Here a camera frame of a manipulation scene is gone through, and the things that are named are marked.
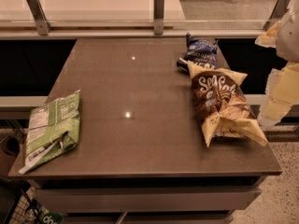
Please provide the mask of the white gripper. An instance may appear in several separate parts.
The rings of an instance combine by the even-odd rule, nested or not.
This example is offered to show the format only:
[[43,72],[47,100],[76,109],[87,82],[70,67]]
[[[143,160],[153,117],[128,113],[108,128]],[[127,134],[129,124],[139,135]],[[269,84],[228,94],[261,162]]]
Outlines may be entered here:
[[259,109],[259,123],[274,126],[299,101],[299,63],[294,63],[299,62],[299,0],[292,4],[281,21],[259,35],[255,44],[276,48],[279,57],[290,61],[281,70],[271,70]]

